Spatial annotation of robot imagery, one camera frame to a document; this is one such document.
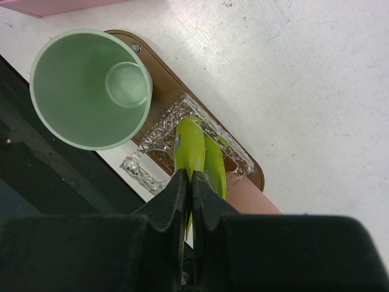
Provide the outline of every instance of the white table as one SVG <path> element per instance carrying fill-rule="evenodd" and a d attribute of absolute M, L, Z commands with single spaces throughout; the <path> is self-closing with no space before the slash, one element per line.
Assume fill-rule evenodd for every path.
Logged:
<path fill-rule="evenodd" d="M 362 222 L 389 264 L 386 0 L 131 0 L 35 19 L 0 9 L 0 54 L 26 79 L 50 37 L 142 37 L 260 163 L 284 213 Z M 129 142 L 99 154 L 119 169 Z"/>

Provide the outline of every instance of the person's leg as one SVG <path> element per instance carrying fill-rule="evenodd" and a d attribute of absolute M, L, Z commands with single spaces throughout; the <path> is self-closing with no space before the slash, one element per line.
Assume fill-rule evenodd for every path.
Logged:
<path fill-rule="evenodd" d="M 227 188 L 236 182 L 233 176 L 227 179 Z M 280 210 L 249 180 L 239 181 L 227 192 L 226 201 L 244 214 L 281 214 Z"/>

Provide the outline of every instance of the pink object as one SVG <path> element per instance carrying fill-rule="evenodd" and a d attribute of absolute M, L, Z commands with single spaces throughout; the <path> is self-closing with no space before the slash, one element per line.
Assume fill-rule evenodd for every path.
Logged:
<path fill-rule="evenodd" d="M 248 177 L 236 182 L 238 178 L 232 172 L 226 175 L 227 188 L 233 187 L 227 192 L 225 200 L 236 210 L 243 214 L 281 215 L 280 210 Z"/>
<path fill-rule="evenodd" d="M 0 0 L 0 6 L 40 18 L 124 1 L 126 0 Z"/>

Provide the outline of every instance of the pink cushion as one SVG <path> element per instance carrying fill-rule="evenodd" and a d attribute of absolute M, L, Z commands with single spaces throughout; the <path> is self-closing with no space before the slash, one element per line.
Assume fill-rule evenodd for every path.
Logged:
<path fill-rule="evenodd" d="M 126 0 L 0 0 L 0 6 L 40 18 L 124 1 Z"/>

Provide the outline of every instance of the brown tray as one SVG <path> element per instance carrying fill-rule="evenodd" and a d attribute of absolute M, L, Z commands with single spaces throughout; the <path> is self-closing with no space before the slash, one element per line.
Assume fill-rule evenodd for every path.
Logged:
<path fill-rule="evenodd" d="M 217 118 L 202 104 L 202 102 L 186 87 L 186 85 L 177 77 L 176 74 L 158 57 L 158 55 L 138 36 L 125 32 L 124 30 L 107 30 L 107 33 L 122 40 L 127 45 L 136 43 L 140 46 L 140 50 L 137 55 L 146 66 L 151 78 L 153 79 L 153 96 L 151 99 L 150 113 L 146 119 L 145 124 L 140 131 L 132 138 L 136 145 L 139 145 L 144 137 L 147 137 L 148 132 L 152 127 L 158 123 L 162 116 L 166 114 L 167 110 L 175 104 L 184 93 L 189 95 L 197 101 L 203 109 L 205 109 L 220 125 L 221 123 Z M 152 153 L 148 153 L 150 157 L 166 171 L 168 175 L 172 175 L 173 172 L 169 167 L 163 165 L 157 157 Z M 263 171 L 260 165 L 250 156 L 250 159 L 254 162 L 256 171 L 249 174 L 247 177 L 257 186 L 261 191 L 264 189 L 265 179 Z M 234 170 L 235 166 L 231 164 L 231 161 L 225 161 L 226 170 Z"/>

